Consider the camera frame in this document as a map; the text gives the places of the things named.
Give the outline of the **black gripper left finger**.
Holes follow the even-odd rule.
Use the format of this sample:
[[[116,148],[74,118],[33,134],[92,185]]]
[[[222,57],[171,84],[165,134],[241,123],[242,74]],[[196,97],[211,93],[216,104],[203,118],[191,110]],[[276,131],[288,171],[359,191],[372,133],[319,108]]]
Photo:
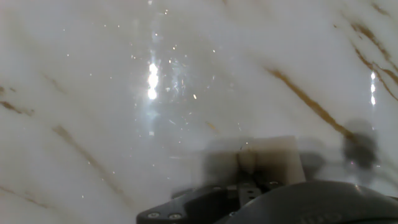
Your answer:
[[[137,224],[225,223],[262,194],[252,182],[222,187],[210,185],[186,191],[167,203],[137,215]]]

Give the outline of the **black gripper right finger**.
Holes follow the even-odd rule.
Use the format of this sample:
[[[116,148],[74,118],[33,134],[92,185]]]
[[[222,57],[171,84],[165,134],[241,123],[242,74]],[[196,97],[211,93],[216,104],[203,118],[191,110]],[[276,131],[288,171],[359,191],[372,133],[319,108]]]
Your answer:
[[[283,187],[284,184],[282,182],[278,182],[278,181],[262,181],[259,184],[261,190],[274,190],[277,189],[279,187]]]

